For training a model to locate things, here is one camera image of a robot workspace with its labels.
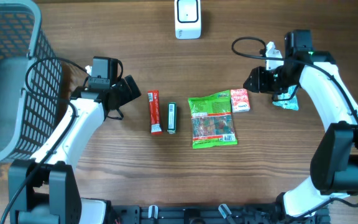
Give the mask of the red white small box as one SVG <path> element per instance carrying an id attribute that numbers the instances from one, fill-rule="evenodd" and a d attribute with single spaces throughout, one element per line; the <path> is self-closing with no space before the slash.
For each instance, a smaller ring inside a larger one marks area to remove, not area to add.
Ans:
<path id="1" fill-rule="evenodd" d="M 244 88 L 230 90 L 232 112 L 246 112 L 250 110 L 247 90 Z"/>

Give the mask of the red snack stick packet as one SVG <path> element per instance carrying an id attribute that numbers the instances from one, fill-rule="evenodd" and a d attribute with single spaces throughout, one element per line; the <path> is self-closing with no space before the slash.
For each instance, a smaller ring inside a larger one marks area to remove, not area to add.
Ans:
<path id="1" fill-rule="evenodd" d="M 150 109 L 150 132 L 151 134 L 162 134 L 159 92 L 158 90 L 149 90 L 147 96 Z"/>

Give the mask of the light teal wipes packet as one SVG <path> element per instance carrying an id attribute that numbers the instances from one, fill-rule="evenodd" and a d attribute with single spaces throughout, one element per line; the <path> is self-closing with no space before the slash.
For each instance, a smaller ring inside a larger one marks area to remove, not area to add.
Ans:
<path id="1" fill-rule="evenodd" d="M 273 96 L 273 105 L 279 106 L 283 109 L 298 111 L 298 100 L 296 98 L 296 93 L 298 91 L 298 86 L 293 85 L 288 88 L 286 93 Z"/>

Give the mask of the green white small box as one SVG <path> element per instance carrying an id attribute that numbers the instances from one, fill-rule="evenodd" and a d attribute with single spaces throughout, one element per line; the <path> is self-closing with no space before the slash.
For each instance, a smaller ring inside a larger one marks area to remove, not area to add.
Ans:
<path id="1" fill-rule="evenodd" d="M 169 102 L 168 104 L 168 133 L 175 134 L 177 130 L 177 104 Z"/>

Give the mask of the green gummy candy bag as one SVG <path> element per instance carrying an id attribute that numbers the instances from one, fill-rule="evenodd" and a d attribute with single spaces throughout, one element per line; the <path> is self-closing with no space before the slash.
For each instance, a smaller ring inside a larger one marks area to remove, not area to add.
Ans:
<path id="1" fill-rule="evenodd" d="M 189 98 L 188 103 L 191 111 L 193 149 L 237 144 L 229 90 Z"/>

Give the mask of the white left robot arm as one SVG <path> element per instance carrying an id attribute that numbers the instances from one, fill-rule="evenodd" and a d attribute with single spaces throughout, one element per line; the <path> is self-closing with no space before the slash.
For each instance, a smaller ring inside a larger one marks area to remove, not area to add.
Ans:
<path id="1" fill-rule="evenodd" d="M 9 203 L 1 222 L 9 218 L 11 223 L 115 223 L 110 201 L 80 196 L 74 171 L 109 112 L 140 95 L 130 75 L 113 85 L 77 87 L 63 119 L 43 146 L 29 160 L 11 164 Z"/>

